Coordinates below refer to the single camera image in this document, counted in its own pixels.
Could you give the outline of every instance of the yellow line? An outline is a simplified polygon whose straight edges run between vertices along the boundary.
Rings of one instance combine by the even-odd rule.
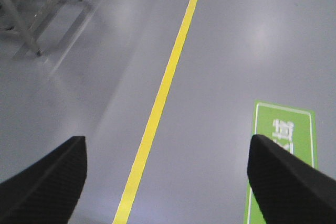
[[[180,30],[178,32],[172,53],[169,58],[159,91],[156,95],[152,112],[147,122],[138,153],[135,157],[130,175],[128,177],[124,192],[122,194],[118,210],[115,214],[113,224],[126,224],[130,215],[135,196],[138,191],[140,180],[145,169],[147,158],[158,128],[164,105],[167,100],[169,89],[173,81],[177,63],[183,49],[184,42],[194,15],[198,0],[189,0]]]

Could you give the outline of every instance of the green sign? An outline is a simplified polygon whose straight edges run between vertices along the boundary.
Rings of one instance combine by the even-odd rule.
[[[317,168],[313,111],[256,101],[253,134],[267,136],[302,161]],[[266,224],[249,184],[244,224]]]

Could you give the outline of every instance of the epoxy floor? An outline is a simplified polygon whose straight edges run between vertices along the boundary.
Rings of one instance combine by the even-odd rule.
[[[85,135],[69,223],[112,223],[188,1],[62,0],[40,58],[0,34],[0,181]],[[257,99],[314,110],[336,178],[335,17],[335,0],[198,0],[128,223],[243,223]]]

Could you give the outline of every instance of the white border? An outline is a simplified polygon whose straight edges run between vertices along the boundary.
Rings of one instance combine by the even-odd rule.
[[[256,106],[256,118],[254,121],[254,134],[257,134],[257,122],[258,122],[258,109],[259,106],[264,106],[272,109],[278,109],[278,110],[285,110],[289,112],[294,112],[298,114],[304,114],[309,116],[309,123],[310,123],[310,146],[311,146],[311,164],[312,167],[315,167],[314,163],[314,146],[313,146],[313,131],[312,131],[312,116],[310,112],[303,111],[303,110],[297,110],[297,109],[292,109],[292,108],[287,108],[287,107],[282,107],[279,105],[273,105],[273,104],[268,104],[264,102],[258,102]],[[250,187],[249,190],[249,197],[248,197],[248,212],[247,212],[247,224],[250,224],[250,215],[251,215],[251,200],[252,200],[252,188]]]

